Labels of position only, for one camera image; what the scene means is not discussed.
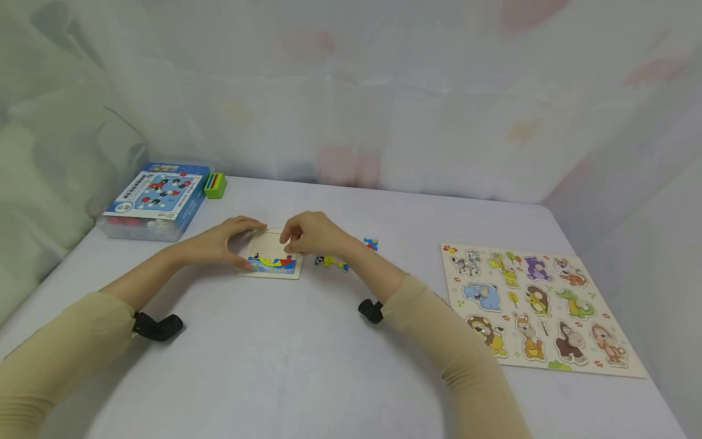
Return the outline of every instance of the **molecular model kit box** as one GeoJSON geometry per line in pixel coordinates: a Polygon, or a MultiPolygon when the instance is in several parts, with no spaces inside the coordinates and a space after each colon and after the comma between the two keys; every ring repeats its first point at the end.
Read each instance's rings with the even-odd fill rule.
{"type": "Polygon", "coordinates": [[[111,238],[178,241],[205,197],[207,166],[149,163],[97,221],[111,238]]]}

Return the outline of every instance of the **beige sleeve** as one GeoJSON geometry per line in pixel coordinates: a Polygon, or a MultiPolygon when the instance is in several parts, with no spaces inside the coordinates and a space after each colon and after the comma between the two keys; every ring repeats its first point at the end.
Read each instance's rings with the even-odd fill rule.
{"type": "Polygon", "coordinates": [[[19,345],[0,362],[0,439],[38,437],[59,401],[124,352],[133,325],[129,305],[90,293],[19,345]]]}
{"type": "Polygon", "coordinates": [[[383,316],[441,371],[459,438],[531,437],[495,357],[429,287],[407,275],[385,302],[383,316]]]}

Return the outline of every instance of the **hand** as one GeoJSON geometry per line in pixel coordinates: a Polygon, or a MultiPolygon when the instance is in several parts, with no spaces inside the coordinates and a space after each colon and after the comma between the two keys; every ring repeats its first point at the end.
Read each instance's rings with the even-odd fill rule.
{"type": "Polygon", "coordinates": [[[246,259],[227,248],[229,239],[246,230],[260,230],[267,226],[248,216],[229,218],[199,235],[170,246],[167,251],[184,264],[226,263],[241,270],[251,271],[253,266],[246,259]]]}
{"type": "Polygon", "coordinates": [[[330,254],[343,257],[345,252],[358,240],[332,223],[324,212],[306,211],[296,215],[285,223],[280,243],[285,244],[287,253],[330,254]]]}

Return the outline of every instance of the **green block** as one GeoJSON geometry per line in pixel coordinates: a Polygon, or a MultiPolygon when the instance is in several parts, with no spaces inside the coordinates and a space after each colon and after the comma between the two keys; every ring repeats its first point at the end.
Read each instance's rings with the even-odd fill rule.
{"type": "Polygon", "coordinates": [[[221,172],[213,172],[207,178],[205,183],[205,195],[209,199],[220,199],[224,195],[224,189],[227,187],[227,179],[221,172]]]}

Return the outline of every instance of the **left hand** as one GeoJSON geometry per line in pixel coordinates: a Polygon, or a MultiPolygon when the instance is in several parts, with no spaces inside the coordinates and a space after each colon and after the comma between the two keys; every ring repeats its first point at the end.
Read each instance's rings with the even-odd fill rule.
{"type": "Polygon", "coordinates": [[[253,266],[246,259],[233,254],[227,248],[229,239],[247,230],[261,230],[267,227],[259,220],[248,216],[229,218],[199,235],[179,242],[166,249],[184,264],[226,263],[240,270],[250,271],[253,266]]]}

